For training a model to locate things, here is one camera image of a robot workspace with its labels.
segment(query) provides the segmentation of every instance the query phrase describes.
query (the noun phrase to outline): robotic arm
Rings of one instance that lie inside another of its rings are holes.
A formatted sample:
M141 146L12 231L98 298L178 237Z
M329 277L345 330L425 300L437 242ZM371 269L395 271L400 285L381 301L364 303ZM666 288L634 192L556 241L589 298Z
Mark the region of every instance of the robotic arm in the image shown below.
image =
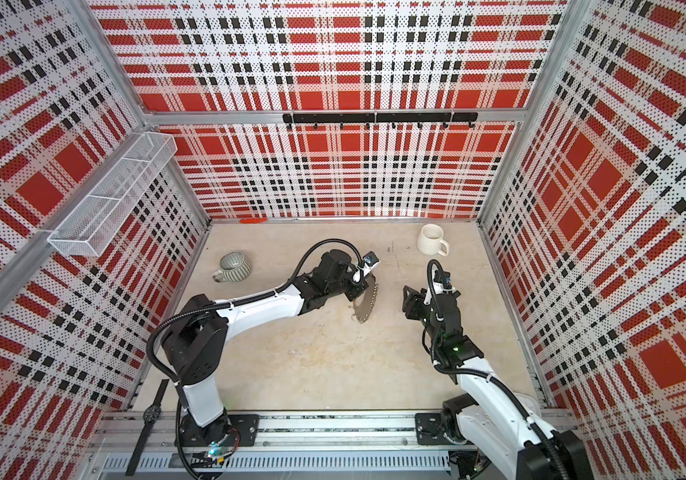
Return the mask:
M573 432L558 432L540 418L531 397L511 392L483 352L463 335L460 296L436 260L428 263L429 289L404 287L402 311L424 326L424 348L434 368L450 375L465 395L444 402L440 431L448 443L472 442L509 480L592 480L585 447ZM425 346L425 334L431 338Z
M299 275L303 262L319 245L328 242L347 244L354 250L357 262L342 250L330 250L309 274ZM211 302L196 295L183 311L157 327L148 340L146 353L151 362L175 383L180 403L187 411L181 430L189 440L203 445L220 442L232 428L215 384L215 370L226 341L237 334L272 320L302 315L321 308L329 298L344 293L354 301L375 278L370 273L379 259L369 252L362 258L344 240L324 240L303 257L287 283L275 289L232 300ZM174 372L153 355L153 343L160 332L161 346Z

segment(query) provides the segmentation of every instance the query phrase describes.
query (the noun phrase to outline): wire basket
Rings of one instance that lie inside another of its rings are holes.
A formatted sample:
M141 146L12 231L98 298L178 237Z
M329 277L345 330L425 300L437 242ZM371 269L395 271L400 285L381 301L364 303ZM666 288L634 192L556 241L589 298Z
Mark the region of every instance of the wire basket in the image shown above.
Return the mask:
M178 150L169 134L145 132L50 234L63 255L100 256Z

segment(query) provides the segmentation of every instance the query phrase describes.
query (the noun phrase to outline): beige work surface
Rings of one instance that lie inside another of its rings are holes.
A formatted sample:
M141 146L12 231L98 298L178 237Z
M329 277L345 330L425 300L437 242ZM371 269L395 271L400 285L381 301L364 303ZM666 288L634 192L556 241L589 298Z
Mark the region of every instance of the beige work surface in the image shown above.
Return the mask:
M324 410L441 408L462 390L434 370L420 345L422 327L401 311L404 285L426 287L426 264L437 258L451 272L462 295L458 306L465 334L478 345L500 378L534 396L524 356L495 282L475 223L444 223L448 256L423 255L415 246L419 223L214 224L186 286L179 308L192 296L210 300L244 296L285 282L305 251L319 240L342 238L365 255L380 258L374 270L377 299L369 320L359 324L345 295L319 310L276 320L228 341L217 369L217 384L229 410ZM314 268L316 250L301 272ZM220 258L233 250L252 262L240 283L215 283ZM162 374L151 367L134 410L150 405ZM168 388L162 408L174 410Z

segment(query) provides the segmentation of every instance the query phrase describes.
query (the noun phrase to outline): mug handle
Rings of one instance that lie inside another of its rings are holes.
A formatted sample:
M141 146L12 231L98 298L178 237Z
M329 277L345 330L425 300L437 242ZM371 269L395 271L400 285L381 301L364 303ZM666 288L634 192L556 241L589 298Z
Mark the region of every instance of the mug handle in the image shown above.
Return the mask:
M443 255L443 256L449 255L450 254L450 245L446 242L446 240L444 240L444 238L442 238L439 240L439 243L444 245L444 247L446 248L446 252L443 251L441 248L439 248L439 255Z

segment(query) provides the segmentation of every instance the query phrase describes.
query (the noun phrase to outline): perforated panel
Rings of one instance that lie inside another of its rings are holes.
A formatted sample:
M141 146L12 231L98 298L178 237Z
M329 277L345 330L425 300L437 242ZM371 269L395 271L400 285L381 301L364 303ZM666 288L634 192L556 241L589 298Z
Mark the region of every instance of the perforated panel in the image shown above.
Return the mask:
M0 269L135 126L62 2L0 2Z
M514 123L175 126L176 159L218 217L474 217Z
M605 478L686 477L686 2L595 2L489 228Z
M566 0L89 0L148 110L521 107Z
M201 233L162 172L102 256L54 254L4 309L0 478L71 476L102 412L131 395Z

